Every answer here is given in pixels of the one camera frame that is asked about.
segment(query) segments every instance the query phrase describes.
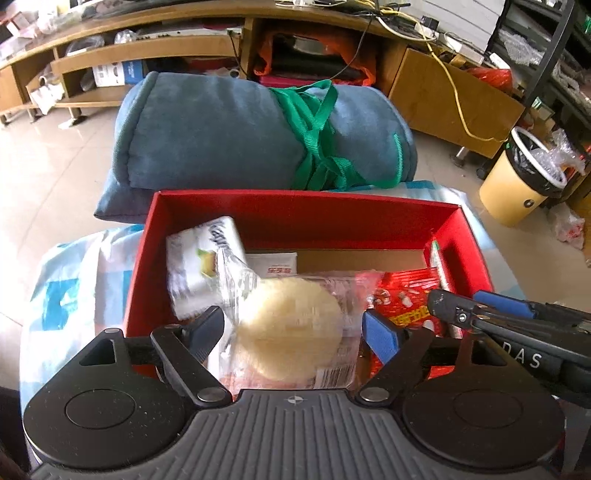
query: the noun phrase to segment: shelf leg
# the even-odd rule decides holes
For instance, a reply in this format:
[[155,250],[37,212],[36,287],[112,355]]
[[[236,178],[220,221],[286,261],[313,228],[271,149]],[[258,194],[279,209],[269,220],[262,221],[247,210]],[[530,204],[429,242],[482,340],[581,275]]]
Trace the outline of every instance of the shelf leg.
[[76,125],[80,125],[84,120],[88,118],[86,115],[82,115],[82,110],[80,110],[78,107],[70,107],[68,108],[68,110],[70,111],[71,117],[68,121],[68,127],[75,127]]
[[452,157],[453,160],[453,164],[456,167],[460,167],[462,168],[465,163],[466,163],[466,157],[467,155],[470,153],[470,150],[468,150],[466,147],[462,147],[460,150],[457,151],[457,153]]
[[27,109],[27,113],[29,115],[30,123],[34,124],[37,120],[39,120],[43,115],[39,113],[36,108],[29,108]]

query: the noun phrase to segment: red cardboard box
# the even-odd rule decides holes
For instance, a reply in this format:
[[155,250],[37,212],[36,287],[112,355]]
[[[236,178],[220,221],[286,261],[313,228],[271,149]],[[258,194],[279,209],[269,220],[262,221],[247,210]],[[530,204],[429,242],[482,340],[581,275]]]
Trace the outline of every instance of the red cardboard box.
[[193,190],[154,195],[139,245],[124,321],[126,336],[175,323],[165,239],[229,215],[247,252],[298,252],[298,273],[398,271],[429,266],[436,239],[452,291],[492,290],[458,205],[347,193]]

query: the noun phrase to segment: red bag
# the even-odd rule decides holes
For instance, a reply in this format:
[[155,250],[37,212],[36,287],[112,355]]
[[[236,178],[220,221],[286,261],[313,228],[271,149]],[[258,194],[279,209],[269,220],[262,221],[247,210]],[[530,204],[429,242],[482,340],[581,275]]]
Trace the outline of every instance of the red bag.
[[467,72],[505,93],[511,93],[513,91],[513,77],[510,69],[487,69],[485,67],[477,67],[474,69],[468,69]]

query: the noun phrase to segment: orange bag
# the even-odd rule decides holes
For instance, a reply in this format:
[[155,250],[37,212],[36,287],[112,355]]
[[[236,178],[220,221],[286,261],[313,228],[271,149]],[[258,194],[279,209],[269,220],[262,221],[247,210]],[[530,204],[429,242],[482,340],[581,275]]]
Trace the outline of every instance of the orange bag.
[[[259,75],[269,75],[271,73],[271,60],[273,57],[273,38],[277,34],[297,35],[299,37],[312,38],[326,45],[331,51],[338,53],[345,63],[349,63],[357,50],[359,40],[351,36],[350,32],[337,27],[327,25],[305,25],[293,26],[290,23],[281,23],[277,27],[265,32],[265,38],[258,50],[259,56],[263,59],[265,66],[263,69],[255,68],[254,72]],[[365,78],[360,78],[354,82],[345,82],[342,80],[333,80],[335,83],[348,83],[351,85],[371,86],[376,79],[376,49],[375,45],[367,42],[367,37],[363,41],[357,58],[351,61],[349,67],[360,70]]]

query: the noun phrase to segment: black cable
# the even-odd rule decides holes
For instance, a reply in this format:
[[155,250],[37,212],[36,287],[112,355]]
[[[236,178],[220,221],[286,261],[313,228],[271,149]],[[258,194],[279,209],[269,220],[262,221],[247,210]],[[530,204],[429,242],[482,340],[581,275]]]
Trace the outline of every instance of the black cable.
[[371,26],[371,22],[373,20],[374,20],[374,15],[370,15],[368,25],[367,25],[367,27],[365,27],[365,30],[361,34],[361,38],[359,39],[359,43],[357,45],[357,50],[355,50],[355,55],[353,55],[353,58],[350,60],[350,62],[347,65],[345,65],[343,67],[343,69],[339,73],[335,73],[331,78],[329,78],[329,80],[334,80],[335,78],[337,78],[341,73],[343,73],[346,69],[348,69],[349,66],[355,61],[355,59],[357,58],[357,55],[359,54],[359,50],[361,50],[361,45],[363,44],[363,39],[365,38],[365,34],[368,32],[369,27]]
[[236,63],[238,64],[238,68],[244,74],[245,78],[248,78],[248,74],[242,68],[242,64],[240,63],[240,59],[238,58],[238,52],[236,51],[236,45],[234,45],[234,32],[232,30],[228,30],[228,36],[230,37],[230,43],[232,44],[232,50],[234,51],[234,58],[236,59]]

